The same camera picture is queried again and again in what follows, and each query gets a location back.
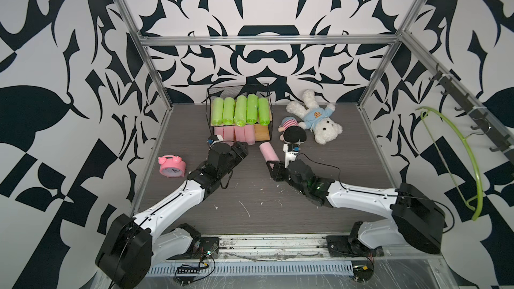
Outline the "pink trash bag roll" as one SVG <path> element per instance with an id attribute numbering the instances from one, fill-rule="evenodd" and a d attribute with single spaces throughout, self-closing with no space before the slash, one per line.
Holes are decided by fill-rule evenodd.
<path id="1" fill-rule="evenodd" d="M 244 127 L 234 126 L 234 136 L 235 136 L 236 141 L 245 142 L 246 135 L 245 135 Z"/>
<path id="2" fill-rule="evenodd" d="M 270 142 L 260 144 L 259 149 L 266 162 L 270 162 L 270 166 L 273 167 L 276 162 L 279 162 L 277 153 Z"/>
<path id="3" fill-rule="evenodd" d="M 223 139 L 228 144 L 234 143 L 234 127 L 233 126 L 225 126 L 223 128 Z"/>
<path id="4" fill-rule="evenodd" d="M 244 127 L 245 142 L 248 145 L 254 145 L 256 143 L 256 133 L 253 124 L 247 124 Z"/>
<path id="5" fill-rule="evenodd" d="M 214 135 L 219 136 L 221 139 L 224 139 L 224 129 L 225 127 L 215 127 Z"/>

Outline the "green trash bag roll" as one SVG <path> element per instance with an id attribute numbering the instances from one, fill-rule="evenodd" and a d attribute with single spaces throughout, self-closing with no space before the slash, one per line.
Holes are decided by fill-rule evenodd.
<path id="1" fill-rule="evenodd" d="M 256 124 L 258 121 L 258 96 L 249 94 L 247 96 L 246 123 Z"/>
<path id="2" fill-rule="evenodd" d="M 247 98 L 244 95 L 238 96 L 236 99 L 235 111 L 234 111 L 234 124 L 239 127 L 246 125 L 246 108 Z"/>
<path id="3" fill-rule="evenodd" d="M 270 105 L 267 98 L 258 99 L 258 117 L 259 124 L 262 126 L 269 126 L 270 124 Z"/>
<path id="4" fill-rule="evenodd" d="M 223 125 L 224 99 L 216 97 L 211 104 L 211 126 Z"/>
<path id="5" fill-rule="evenodd" d="M 236 101 L 227 97 L 224 99 L 224 108 L 222 115 L 222 124 L 224 126 L 232 126 L 234 124 L 234 111 L 235 111 Z"/>

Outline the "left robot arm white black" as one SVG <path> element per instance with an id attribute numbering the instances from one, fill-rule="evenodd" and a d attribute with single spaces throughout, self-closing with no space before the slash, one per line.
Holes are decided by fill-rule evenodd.
<path id="1" fill-rule="evenodd" d="M 170 232 L 167 228 L 221 188 L 222 179 L 231 175 L 247 156 L 247 143 L 215 141 L 207 159 L 165 199 L 132 217 L 119 215 L 111 223 L 95 259 L 98 268 L 111 279 L 111 285 L 134 288 L 151 267 L 192 249 L 200 235 L 196 229 L 186 224 Z"/>

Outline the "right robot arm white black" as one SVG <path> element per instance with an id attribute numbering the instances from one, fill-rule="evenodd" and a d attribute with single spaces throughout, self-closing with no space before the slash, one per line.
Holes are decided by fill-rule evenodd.
<path id="1" fill-rule="evenodd" d="M 440 254 L 445 213 L 415 186 L 373 189 L 317 176 L 302 160 L 267 161 L 270 176 L 286 182 L 318 207 L 352 209 L 378 215 L 376 222 L 356 222 L 341 255 L 368 256 L 383 246 L 409 245 Z"/>

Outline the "small doll striped hat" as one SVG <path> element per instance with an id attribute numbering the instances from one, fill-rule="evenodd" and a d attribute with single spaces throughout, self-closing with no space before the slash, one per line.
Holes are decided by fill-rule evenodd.
<path id="1" fill-rule="evenodd" d="M 307 140 L 307 134 L 303 128 L 298 125 L 298 121 L 293 116 L 285 117 L 280 126 L 278 132 L 281 133 L 280 140 L 289 144 L 302 144 Z"/>

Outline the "white teddy bear blue shirt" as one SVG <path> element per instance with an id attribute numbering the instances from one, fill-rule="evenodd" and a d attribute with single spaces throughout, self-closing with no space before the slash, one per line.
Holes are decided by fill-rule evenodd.
<path id="1" fill-rule="evenodd" d="M 343 133 L 343 127 L 331 119 L 335 105 L 320 107 L 313 90 L 303 92 L 303 104 L 297 101 L 288 103 L 286 111 L 300 119 L 298 125 L 304 130 L 311 131 L 318 144 L 332 142 Z"/>

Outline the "pink plastic toy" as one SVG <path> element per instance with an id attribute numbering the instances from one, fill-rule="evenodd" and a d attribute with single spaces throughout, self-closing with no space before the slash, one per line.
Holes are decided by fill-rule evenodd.
<path id="1" fill-rule="evenodd" d="M 179 156 L 165 155 L 158 158 L 159 173 L 168 178 L 184 177 L 186 162 Z"/>

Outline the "black round floor plug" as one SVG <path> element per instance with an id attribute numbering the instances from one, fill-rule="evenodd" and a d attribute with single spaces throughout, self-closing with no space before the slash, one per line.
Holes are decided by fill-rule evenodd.
<path id="1" fill-rule="evenodd" d="M 369 282 L 374 275 L 373 267 L 368 265 L 353 265 L 353 280 L 358 283 Z"/>

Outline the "green plastic hanger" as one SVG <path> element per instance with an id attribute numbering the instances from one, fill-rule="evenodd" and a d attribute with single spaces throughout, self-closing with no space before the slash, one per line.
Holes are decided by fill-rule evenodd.
<path id="1" fill-rule="evenodd" d="M 478 165 L 478 162 L 477 162 L 474 152 L 472 151 L 470 145 L 468 144 L 468 141 L 467 141 L 468 137 L 464 136 L 463 133 L 457 128 L 457 126 L 449 118 L 447 118 L 441 112 L 437 111 L 435 108 L 419 107 L 419 108 L 417 108 L 417 110 L 420 111 L 421 121 L 432 141 L 432 144 L 436 147 L 436 151 L 439 154 L 440 160 L 443 162 L 443 165 L 446 168 L 447 173 L 450 175 L 452 175 L 451 170 L 450 170 L 442 152 L 440 151 L 439 146 L 437 145 L 433 134 L 431 133 L 430 129 L 428 128 L 428 125 L 426 124 L 425 119 L 430 114 L 434 114 L 437 117 L 439 117 L 439 119 L 441 121 L 443 121 L 443 123 L 445 123 L 452 129 L 452 131 L 459 138 L 461 144 L 463 145 L 463 147 L 468 155 L 468 158 L 471 162 L 472 169 L 473 169 L 474 180 L 475 180 L 475 184 L 476 184 L 476 195 L 470 199 L 465 199 L 462 191 L 459 189 L 459 186 L 456 184 L 455 179 L 453 177 L 451 177 L 451 179 L 452 179 L 455 187 L 458 189 L 459 195 L 460 195 L 461 199 L 463 200 L 464 205 L 473 212 L 471 219 L 474 222 L 476 222 L 479 219 L 479 217 L 483 211 L 484 190 L 483 190 L 482 175 L 481 175 L 481 172 L 479 169 L 479 165 Z"/>

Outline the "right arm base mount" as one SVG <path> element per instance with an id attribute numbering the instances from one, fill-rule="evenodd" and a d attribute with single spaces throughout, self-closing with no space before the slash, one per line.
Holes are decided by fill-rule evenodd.
<path id="1" fill-rule="evenodd" d="M 369 258 L 371 255 L 384 256 L 384 250 L 381 246 L 369 249 L 357 239 L 359 228 L 362 225 L 362 221 L 354 223 L 349 235 L 328 235 L 326 241 L 330 257 Z"/>

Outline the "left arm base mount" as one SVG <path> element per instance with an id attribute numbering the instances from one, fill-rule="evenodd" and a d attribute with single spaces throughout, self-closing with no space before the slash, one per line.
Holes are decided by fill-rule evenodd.
<path id="1" fill-rule="evenodd" d="M 205 236 L 188 223 L 178 225 L 160 239 L 166 240 L 161 245 L 166 248 L 166 260 L 200 258 L 207 252 L 217 254 L 220 247 L 219 237 Z"/>

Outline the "black wall hook rack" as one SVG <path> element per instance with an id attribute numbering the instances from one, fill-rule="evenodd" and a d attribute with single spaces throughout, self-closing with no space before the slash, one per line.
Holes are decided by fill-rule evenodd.
<path id="1" fill-rule="evenodd" d="M 450 96 L 455 102 L 455 111 L 468 116 L 475 125 L 471 127 L 471 135 L 485 135 L 493 143 L 489 150 L 493 153 L 502 153 L 513 163 L 513 133 L 467 88 L 460 80 L 439 63 L 435 65 L 435 74 L 430 79 L 443 88 L 442 96 Z"/>

